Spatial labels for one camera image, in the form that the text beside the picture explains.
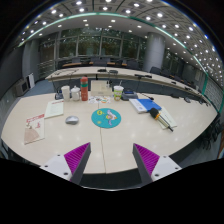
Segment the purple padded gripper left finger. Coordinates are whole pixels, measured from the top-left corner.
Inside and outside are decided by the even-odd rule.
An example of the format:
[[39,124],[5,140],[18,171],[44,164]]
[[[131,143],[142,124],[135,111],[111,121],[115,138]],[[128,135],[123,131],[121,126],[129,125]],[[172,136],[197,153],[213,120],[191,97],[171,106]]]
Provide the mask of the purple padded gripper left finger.
[[66,154],[57,154],[41,169],[79,185],[90,154],[91,144],[86,143]]

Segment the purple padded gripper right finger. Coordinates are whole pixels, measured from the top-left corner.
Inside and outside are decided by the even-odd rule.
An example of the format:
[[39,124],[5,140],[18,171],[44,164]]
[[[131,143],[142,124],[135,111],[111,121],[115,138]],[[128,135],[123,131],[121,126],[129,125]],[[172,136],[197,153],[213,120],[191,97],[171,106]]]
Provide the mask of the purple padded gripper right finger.
[[149,184],[181,170],[169,156],[159,156],[149,149],[133,144],[133,156],[143,184]]

